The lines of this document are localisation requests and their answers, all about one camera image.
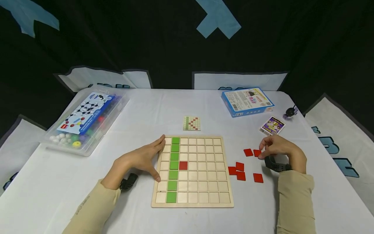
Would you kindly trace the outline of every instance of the sleeve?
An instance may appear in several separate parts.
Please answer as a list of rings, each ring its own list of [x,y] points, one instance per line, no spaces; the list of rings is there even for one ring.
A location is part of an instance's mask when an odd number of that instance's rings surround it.
[[[78,206],[63,234],[101,233],[121,194],[120,189],[105,188],[101,181]]]
[[[284,171],[279,175],[277,234],[316,234],[311,175]]]

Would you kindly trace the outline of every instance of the hand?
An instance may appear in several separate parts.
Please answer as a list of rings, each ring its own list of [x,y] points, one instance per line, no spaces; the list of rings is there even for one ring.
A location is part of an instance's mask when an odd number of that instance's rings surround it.
[[[268,136],[262,139],[259,150],[265,147],[258,158],[263,159],[271,154],[284,154],[288,156],[289,164],[294,171],[306,174],[306,157],[304,152],[294,143],[278,136]]]

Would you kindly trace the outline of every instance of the white table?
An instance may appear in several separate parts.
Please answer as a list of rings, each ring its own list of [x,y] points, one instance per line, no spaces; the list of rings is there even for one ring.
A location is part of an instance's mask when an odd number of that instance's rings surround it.
[[[104,233],[256,233],[273,234],[276,226],[277,173],[262,160],[245,157],[264,135],[259,127],[278,118],[294,103],[283,92],[266,94],[273,112],[231,118],[221,91],[128,90],[130,102],[90,157],[68,155],[39,146],[0,198],[0,233],[61,233],[77,206],[113,161],[161,134],[221,135],[227,162],[245,164],[247,181],[231,177],[234,208],[151,208],[153,179],[140,175],[121,195]],[[183,116],[201,117],[201,131],[183,131]],[[374,218],[302,115],[286,123],[281,136],[300,146],[314,176],[312,194],[317,233],[373,233]],[[254,183],[262,173],[264,183]]]

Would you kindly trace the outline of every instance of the red square piece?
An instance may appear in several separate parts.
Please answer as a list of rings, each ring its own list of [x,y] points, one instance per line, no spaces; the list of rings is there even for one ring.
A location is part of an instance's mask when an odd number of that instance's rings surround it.
[[[255,157],[258,157],[261,154],[261,150],[254,149],[253,152],[255,153]]]
[[[263,183],[264,179],[262,178],[261,174],[253,173],[253,178],[256,183]]]
[[[229,175],[231,176],[236,175],[236,167],[229,167]]]
[[[187,170],[187,162],[179,162],[179,170]]]
[[[245,172],[237,171],[236,172],[236,179],[245,181]]]
[[[252,153],[252,150],[251,149],[245,149],[244,150],[244,154],[249,157],[249,156],[253,156],[253,153]]]
[[[244,171],[244,163],[236,162],[236,169],[238,171]]]

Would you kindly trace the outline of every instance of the molecular model kit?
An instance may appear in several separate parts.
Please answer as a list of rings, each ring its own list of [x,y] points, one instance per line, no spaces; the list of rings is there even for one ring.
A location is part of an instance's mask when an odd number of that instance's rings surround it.
[[[128,102],[121,89],[96,87],[82,92],[40,141],[47,148],[89,156]]]

